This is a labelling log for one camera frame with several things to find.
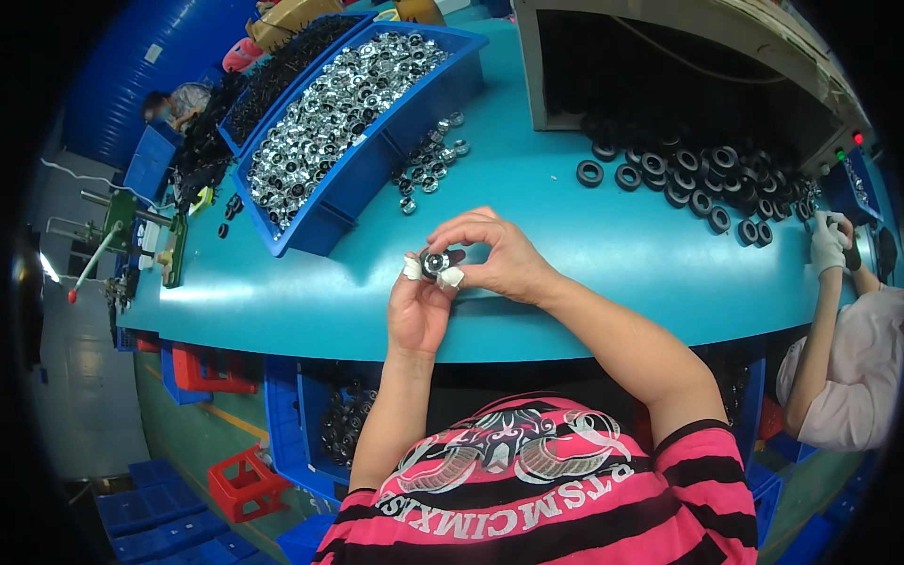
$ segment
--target pink striped shirt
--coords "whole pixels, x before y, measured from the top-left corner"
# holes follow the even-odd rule
[[[754,563],[734,437],[701,420],[648,456],[606,414],[550,392],[423,439],[343,501],[315,563]]]

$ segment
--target white label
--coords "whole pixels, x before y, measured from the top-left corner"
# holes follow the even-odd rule
[[[164,52],[163,47],[156,43],[151,43],[151,46],[147,48],[147,53],[145,53],[145,61],[153,65],[157,62],[157,57],[159,57],[162,52]]]

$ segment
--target blue wall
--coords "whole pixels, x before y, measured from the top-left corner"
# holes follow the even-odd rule
[[[254,0],[131,0],[110,24],[66,97],[67,150],[125,169],[145,130],[141,103],[154,89],[198,80],[244,37]],[[151,44],[163,48],[145,60]]]

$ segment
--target white glove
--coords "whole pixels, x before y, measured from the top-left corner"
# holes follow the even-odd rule
[[[815,231],[810,242],[810,259],[816,274],[822,274],[830,267],[844,267],[844,246],[847,244],[847,236],[838,231],[838,223],[826,225],[826,218],[832,218],[836,222],[844,218],[839,212],[816,211],[813,214]]]

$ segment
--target hand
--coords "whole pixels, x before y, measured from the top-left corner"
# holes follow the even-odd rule
[[[562,278],[518,226],[487,206],[443,223],[427,238],[431,253],[457,243],[478,242],[493,250],[483,265],[459,265],[465,273],[459,284],[462,288],[486,288],[517,302],[539,305]]]
[[[833,217],[823,211],[814,213],[815,232],[810,242],[810,259],[813,260],[813,266],[817,274],[822,274],[831,267],[844,267],[844,255],[842,250],[846,244],[849,244],[848,236],[838,231],[840,223],[826,225],[826,218]]]
[[[405,255],[417,257],[411,252]],[[436,354],[446,335],[455,294],[452,287],[440,290],[432,281],[410,280],[399,274],[386,309],[390,349],[400,353]]]
[[[853,247],[853,224],[841,212],[826,212],[825,215],[838,223],[838,231],[844,234],[847,241],[843,244],[846,250]]]

